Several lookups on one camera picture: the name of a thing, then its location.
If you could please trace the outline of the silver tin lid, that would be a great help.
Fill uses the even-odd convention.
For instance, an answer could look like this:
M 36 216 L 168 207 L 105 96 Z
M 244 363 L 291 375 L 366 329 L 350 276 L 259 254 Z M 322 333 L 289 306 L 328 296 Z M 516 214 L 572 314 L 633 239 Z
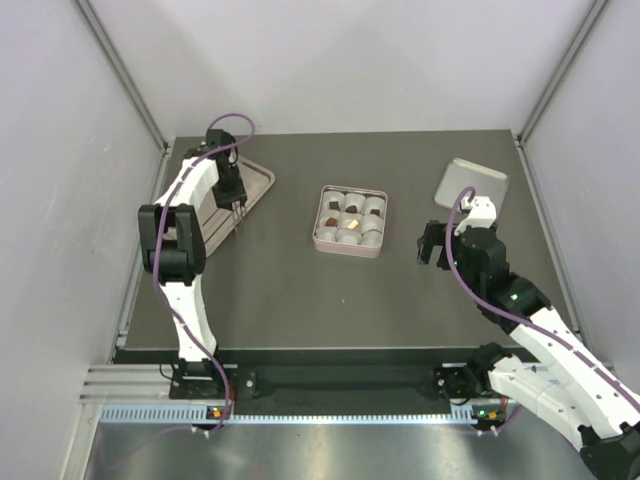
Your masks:
M 509 177 L 498 170 L 461 158 L 454 158 L 446 167 L 434 194 L 434 202 L 451 208 L 457 195 L 466 187 L 473 187 L 478 196 L 487 196 L 500 213 L 509 188 Z

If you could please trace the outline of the metal tongs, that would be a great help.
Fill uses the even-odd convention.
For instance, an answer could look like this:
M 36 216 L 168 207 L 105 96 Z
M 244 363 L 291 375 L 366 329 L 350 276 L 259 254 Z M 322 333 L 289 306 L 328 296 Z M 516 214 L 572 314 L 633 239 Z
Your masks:
M 244 205 L 240 201 L 233 204 L 232 217 L 234 221 L 234 231 L 239 235 L 242 232 L 244 221 Z

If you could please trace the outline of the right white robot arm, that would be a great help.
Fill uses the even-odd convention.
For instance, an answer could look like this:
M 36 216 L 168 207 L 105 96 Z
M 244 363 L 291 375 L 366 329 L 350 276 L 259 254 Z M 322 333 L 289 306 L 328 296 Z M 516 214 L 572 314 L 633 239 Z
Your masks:
M 639 396 L 624 385 L 567 327 L 550 300 L 511 271 L 497 236 L 496 207 L 464 188 L 445 222 L 430 221 L 418 239 L 417 259 L 452 273 L 481 314 L 532 354 L 546 379 L 504 347 L 478 347 L 466 380 L 478 396 L 516 401 L 571 444 L 598 479 L 639 476 Z

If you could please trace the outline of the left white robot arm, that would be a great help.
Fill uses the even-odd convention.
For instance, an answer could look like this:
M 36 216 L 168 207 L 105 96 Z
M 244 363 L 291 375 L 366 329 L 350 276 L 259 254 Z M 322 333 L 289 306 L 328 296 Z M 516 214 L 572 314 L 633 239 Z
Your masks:
M 202 145 L 183 159 L 168 190 L 138 210 L 143 266 L 178 334 L 178 360 L 170 363 L 173 398 L 230 397 L 202 296 L 207 254 L 197 212 L 212 194 L 216 206 L 232 218 L 244 213 L 248 195 L 237 145 L 227 131 L 208 129 Z

